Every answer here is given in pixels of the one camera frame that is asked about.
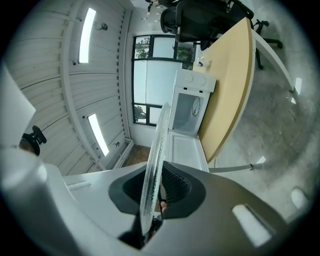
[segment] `black office chair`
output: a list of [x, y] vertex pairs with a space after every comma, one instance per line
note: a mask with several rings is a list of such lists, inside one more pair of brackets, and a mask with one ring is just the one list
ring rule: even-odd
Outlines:
[[[254, 13], [238, 0], [231, 0], [232, 8], [220, 0], [183, 0], [177, 7], [171, 7], [162, 12], [160, 23], [164, 33], [175, 35], [177, 42], [201, 41], [201, 50], [204, 51], [215, 42], [219, 34], [224, 34], [243, 18], [248, 18], [253, 29], [258, 25], [256, 32], [261, 33], [267, 21], [257, 20], [253, 25]], [[267, 43], [283, 44], [279, 40], [264, 38]], [[256, 51], [258, 67], [262, 70], [260, 53]]]

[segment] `white appliance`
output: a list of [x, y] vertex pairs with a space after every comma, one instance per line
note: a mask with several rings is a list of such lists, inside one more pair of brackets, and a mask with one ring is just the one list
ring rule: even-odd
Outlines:
[[191, 70], [176, 72], [171, 103], [166, 160], [209, 172], [198, 138], [198, 130], [206, 112], [216, 78]]

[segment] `concrete floor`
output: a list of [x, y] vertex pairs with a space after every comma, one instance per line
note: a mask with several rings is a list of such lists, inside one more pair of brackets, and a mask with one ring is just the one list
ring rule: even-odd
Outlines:
[[320, 87], [316, 55], [294, 18], [273, 0], [243, 0], [255, 19], [269, 21], [261, 36], [279, 39], [277, 49], [292, 79], [302, 79], [300, 92], [289, 92], [270, 63], [261, 56], [243, 116], [209, 167], [262, 164], [255, 170], [219, 175], [232, 179], [274, 207], [285, 219], [297, 209], [291, 190], [300, 187], [309, 198], [320, 184]]

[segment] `wooden desk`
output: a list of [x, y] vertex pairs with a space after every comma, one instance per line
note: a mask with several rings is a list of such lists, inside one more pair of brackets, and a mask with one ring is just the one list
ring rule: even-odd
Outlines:
[[244, 18], [202, 54], [212, 61], [209, 68], [193, 65], [194, 71], [217, 80], [198, 131], [208, 163], [218, 155], [244, 110], [254, 74], [255, 50], [250, 21]]

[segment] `curved desk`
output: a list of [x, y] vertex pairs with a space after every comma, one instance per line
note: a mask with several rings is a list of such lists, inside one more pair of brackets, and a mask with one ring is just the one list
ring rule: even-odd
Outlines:
[[245, 109], [255, 71], [256, 47], [279, 72], [288, 89], [294, 90], [285, 66], [251, 29], [247, 18], [223, 34], [202, 54], [211, 65], [208, 68], [193, 65], [193, 71], [213, 75], [217, 80], [198, 131], [208, 163], [217, 157]]

